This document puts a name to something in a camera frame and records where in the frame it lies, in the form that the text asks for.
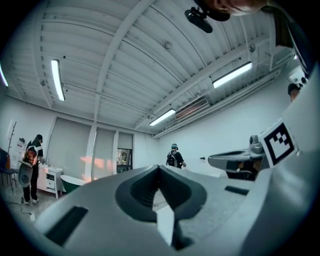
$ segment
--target white ceiling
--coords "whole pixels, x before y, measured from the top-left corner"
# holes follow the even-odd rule
[[[217,104],[280,68],[293,54],[275,46],[270,15],[210,19],[213,33],[206,34],[186,20],[184,12],[191,6],[193,0],[43,1],[1,56],[7,94],[157,134],[176,121],[171,117],[150,127],[150,118],[202,95]],[[60,61],[64,102],[55,90],[52,59]],[[253,62],[250,71],[214,90],[212,80],[248,61]]]

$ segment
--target black pants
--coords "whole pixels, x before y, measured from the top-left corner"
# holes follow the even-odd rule
[[[37,200],[37,181],[39,174],[39,165],[32,167],[32,176],[30,180],[30,185],[23,188],[23,197],[26,202],[30,201],[30,186],[31,186],[31,198]]]

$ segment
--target window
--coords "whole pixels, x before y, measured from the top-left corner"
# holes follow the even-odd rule
[[[116,152],[116,172],[118,174],[132,170],[132,144],[132,134],[119,133]]]
[[[91,175],[92,180],[95,181],[114,174],[114,140],[114,131],[101,128],[96,129]]]
[[[62,168],[64,175],[83,180],[90,129],[88,125],[58,118],[48,147],[50,164]]]
[[[116,151],[116,172],[132,170],[132,149],[118,148]]]

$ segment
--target fluorescent light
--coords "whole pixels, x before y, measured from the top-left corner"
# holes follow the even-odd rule
[[[59,60],[57,59],[51,60],[51,68],[52,68],[52,75],[53,75],[53,81],[54,81],[56,93],[58,94],[59,100],[64,102],[66,98],[65,98],[64,91],[62,90]]]
[[[9,85],[8,85],[8,82],[7,82],[7,80],[5,78],[5,75],[4,75],[3,71],[2,71],[1,63],[0,63],[0,74],[1,74],[2,81],[4,82],[4,85],[6,87],[8,87]]]
[[[155,125],[159,124],[161,121],[163,121],[166,118],[170,117],[174,113],[176,113],[176,111],[174,111],[173,109],[170,109],[168,112],[164,113],[162,116],[158,117],[156,120],[151,122],[150,126],[155,126]]]
[[[230,81],[231,79],[236,78],[237,76],[241,75],[242,73],[250,70],[252,68],[252,62],[248,62],[237,69],[229,72],[228,74],[224,75],[223,77],[219,78],[215,82],[213,82],[214,88],[218,88],[219,86],[222,86],[226,82]]]

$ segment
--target white cabinet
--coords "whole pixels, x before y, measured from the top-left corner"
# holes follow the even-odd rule
[[[61,168],[40,164],[37,181],[38,189],[55,193],[55,197],[58,199],[58,191],[60,191],[60,194],[62,193],[61,172]]]

